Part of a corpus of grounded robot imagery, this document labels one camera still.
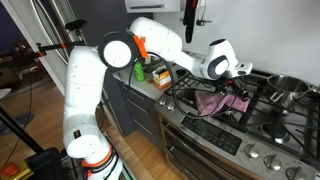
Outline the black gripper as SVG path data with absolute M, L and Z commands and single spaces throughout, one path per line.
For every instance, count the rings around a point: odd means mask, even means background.
M 245 89 L 242 80 L 239 78 L 227 79 L 224 90 L 240 98 L 242 101 L 249 99 L 249 92 Z

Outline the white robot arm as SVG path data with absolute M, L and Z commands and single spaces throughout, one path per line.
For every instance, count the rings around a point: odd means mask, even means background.
M 96 122 L 105 72 L 125 69 L 149 55 L 176 63 L 192 75 L 217 80 L 247 75 L 253 64 L 236 59 L 231 44 L 219 39 L 203 58 L 182 51 L 182 39 L 168 27 L 145 17 L 126 32 L 106 34 L 98 46 L 77 46 L 70 54 L 64 93 L 63 143 L 67 154 L 82 161 L 87 180 L 118 180 L 123 162 Z

